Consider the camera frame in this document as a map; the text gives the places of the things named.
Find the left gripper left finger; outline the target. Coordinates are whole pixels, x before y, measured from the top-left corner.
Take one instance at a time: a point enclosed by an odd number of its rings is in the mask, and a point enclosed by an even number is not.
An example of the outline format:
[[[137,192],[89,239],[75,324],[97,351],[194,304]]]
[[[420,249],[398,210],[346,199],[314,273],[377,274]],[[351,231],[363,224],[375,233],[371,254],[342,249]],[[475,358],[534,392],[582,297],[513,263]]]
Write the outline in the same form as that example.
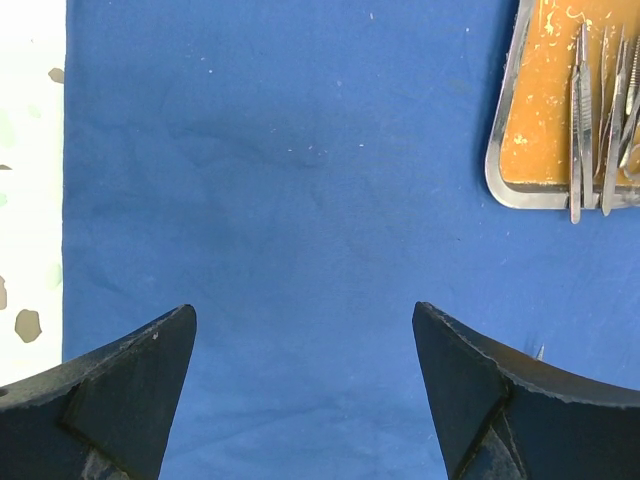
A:
[[[2,387],[2,478],[158,478],[196,329],[182,305]]]

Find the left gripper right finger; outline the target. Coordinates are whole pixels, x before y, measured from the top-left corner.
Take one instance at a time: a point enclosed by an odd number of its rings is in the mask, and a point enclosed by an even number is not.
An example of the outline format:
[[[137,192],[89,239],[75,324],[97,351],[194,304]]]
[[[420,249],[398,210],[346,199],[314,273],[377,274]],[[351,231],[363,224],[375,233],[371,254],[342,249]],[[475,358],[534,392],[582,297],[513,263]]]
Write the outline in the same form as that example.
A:
[[[412,324],[449,478],[638,478],[638,391],[536,360],[426,302]]]

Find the blue surgical cloth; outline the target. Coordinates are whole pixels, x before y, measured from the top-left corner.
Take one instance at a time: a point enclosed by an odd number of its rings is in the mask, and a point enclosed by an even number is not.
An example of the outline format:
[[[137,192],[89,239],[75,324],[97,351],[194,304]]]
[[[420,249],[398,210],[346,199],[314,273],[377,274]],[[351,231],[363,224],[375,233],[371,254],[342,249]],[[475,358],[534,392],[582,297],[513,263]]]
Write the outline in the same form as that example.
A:
[[[512,1],[72,1],[64,355],[191,304],[165,479],[442,479],[430,302],[639,385],[639,213],[513,210]]]

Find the steel surgical scissors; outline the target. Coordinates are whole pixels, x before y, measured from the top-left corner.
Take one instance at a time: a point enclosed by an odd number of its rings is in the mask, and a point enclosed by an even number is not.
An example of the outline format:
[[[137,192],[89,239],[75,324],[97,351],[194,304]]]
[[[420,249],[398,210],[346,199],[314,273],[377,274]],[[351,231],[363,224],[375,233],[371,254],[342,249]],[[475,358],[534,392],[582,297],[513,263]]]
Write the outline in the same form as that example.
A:
[[[538,361],[542,361],[542,360],[543,360],[543,357],[544,357],[544,350],[545,350],[545,346],[544,346],[544,345],[541,345],[541,347],[540,347],[540,349],[539,349],[538,353],[536,354],[536,357],[535,357],[535,358],[536,358],[536,360],[538,360]]]

